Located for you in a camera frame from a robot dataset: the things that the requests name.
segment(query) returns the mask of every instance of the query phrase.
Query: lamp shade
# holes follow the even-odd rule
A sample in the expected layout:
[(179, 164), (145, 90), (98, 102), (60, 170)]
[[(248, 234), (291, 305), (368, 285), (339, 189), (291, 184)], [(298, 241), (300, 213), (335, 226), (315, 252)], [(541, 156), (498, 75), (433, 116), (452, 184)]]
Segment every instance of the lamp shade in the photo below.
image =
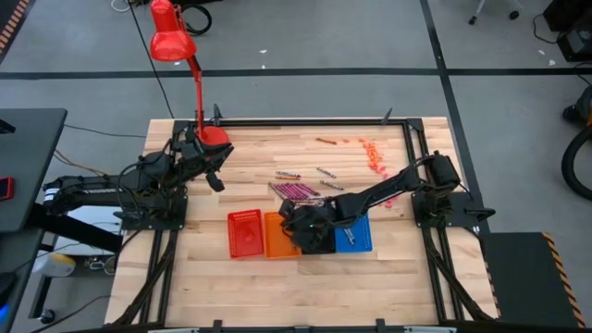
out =
[(197, 52), (197, 46), (177, 18), (173, 4), (168, 0), (154, 0), (150, 5), (156, 33), (150, 41), (150, 56), (158, 61), (180, 61)]

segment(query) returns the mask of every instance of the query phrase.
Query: gray floor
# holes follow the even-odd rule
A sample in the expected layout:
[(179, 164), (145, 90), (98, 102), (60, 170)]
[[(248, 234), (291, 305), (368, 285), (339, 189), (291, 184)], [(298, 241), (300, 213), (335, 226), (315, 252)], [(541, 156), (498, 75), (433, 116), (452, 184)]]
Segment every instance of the gray floor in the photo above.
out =
[[(130, 12), (107, 0), (38, 1), (13, 43), (3, 72), (150, 70)], [(554, 45), (532, 36), (531, 20), (549, 0), (522, 1), (522, 16), (508, 21), (512, 1), (489, 1), (477, 25), (466, 21), (476, 1), (429, 0), (448, 68), (569, 67)], [(207, 5), (214, 26), (196, 41), (207, 69), (435, 68), (426, 25), (415, 0), (224, 0)], [(149, 11), (137, 9), (142, 33), (153, 31)], [(544, 20), (539, 31), (547, 38)], [(156, 64), (184, 69), (184, 64)], [(487, 206), (498, 213), (493, 231), (548, 231), (555, 236), (584, 317), (592, 325), (592, 204), (563, 184), (561, 154), (577, 128), (561, 121), (585, 84), (574, 76), (452, 77), (452, 87)], [(191, 79), (164, 79), (177, 117), (191, 117)], [(205, 105), (226, 117), (447, 116), (437, 76), (311, 76), (204, 79)], [(96, 130), (144, 134), (150, 118), (167, 117), (154, 79), (0, 80), (2, 107), (64, 107), (67, 123)], [(142, 150), (140, 139), (117, 139), (66, 129), (58, 147), (76, 162), (115, 173)], [(578, 174), (592, 150), (578, 156)], [(79, 174), (56, 161), (47, 180)], [(38, 277), (33, 277), (31, 284)], [(66, 278), (51, 289), (49, 307), (67, 314), (108, 294), (109, 277)], [(15, 332), (40, 325), (26, 318), (27, 291)], [(67, 294), (76, 297), (68, 298)], [(58, 332), (102, 324), (99, 301)]]

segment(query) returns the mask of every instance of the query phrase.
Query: red desk lamp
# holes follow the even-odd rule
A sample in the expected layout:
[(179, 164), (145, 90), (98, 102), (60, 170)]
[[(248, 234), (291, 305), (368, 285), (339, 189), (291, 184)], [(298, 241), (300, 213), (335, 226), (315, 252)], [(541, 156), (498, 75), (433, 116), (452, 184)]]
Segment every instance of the red desk lamp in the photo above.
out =
[(185, 30), (180, 7), (169, 0), (154, 0), (150, 5), (156, 33), (150, 41), (150, 55), (158, 61), (187, 60), (195, 79), (197, 90), (197, 136), (203, 143), (216, 145), (228, 142), (227, 133), (215, 126), (204, 126), (204, 102), (202, 95), (202, 68), (197, 62), (197, 46)]

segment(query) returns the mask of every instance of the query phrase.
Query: blue basket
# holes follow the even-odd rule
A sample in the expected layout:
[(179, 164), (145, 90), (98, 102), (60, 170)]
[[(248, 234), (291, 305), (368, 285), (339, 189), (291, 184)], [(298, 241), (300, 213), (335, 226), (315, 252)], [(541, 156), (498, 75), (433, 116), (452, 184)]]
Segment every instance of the blue basket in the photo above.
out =
[(372, 234), (370, 233), (370, 220), (368, 214), (358, 218), (350, 228), (354, 243), (350, 240), (343, 228), (335, 228), (335, 249), (338, 253), (372, 252)]

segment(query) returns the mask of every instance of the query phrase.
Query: wooden tabletop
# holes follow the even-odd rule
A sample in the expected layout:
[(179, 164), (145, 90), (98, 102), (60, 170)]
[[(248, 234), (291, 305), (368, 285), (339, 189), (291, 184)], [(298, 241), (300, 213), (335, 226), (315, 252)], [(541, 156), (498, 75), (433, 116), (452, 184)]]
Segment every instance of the wooden tabletop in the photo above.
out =
[[(430, 152), (449, 155), (460, 173), (447, 119), (425, 117), (424, 125)], [(173, 120), (153, 120), (144, 152), (160, 150), (172, 126)], [(226, 189), (213, 192), (203, 176), (187, 183), (187, 222), (179, 234), (167, 327), (211, 327), (215, 319), (222, 319), (225, 327), (372, 326), (377, 318), (385, 318), (387, 325), (438, 322), (426, 251), (408, 193), (390, 209), (370, 210), (370, 253), (286, 260), (229, 257), (228, 213), (276, 212), (281, 201), (267, 182), (282, 181), (275, 180), (277, 170), (301, 174), (302, 182), (325, 195), (338, 194), (318, 184), (327, 178), (316, 170), (323, 167), (338, 176), (334, 181), (345, 191), (361, 191), (382, 177), (367, 166), (357, 139), (374, 141), (387, 172), (394, 175), (408, 166), (401, 127), (249, 127), (229, 128), (227, 133), (235, 150), (219, 173)], [(318, 142), (316, 137), (339, 144)], [(419, 145), (415, 148), (419, 155)], [(123, 313), (146, 279), (153, 235), (141, 232), (120, 255), (106, 322)], [(486, 313), (497, 316), (478, 239), (462, 228), (448, 228), (448, 235), (458, 279)], [(452, 318), (447, 283), (441, 276), (440, 280)], [(151, 319), (160, 285), (154, 290)]]

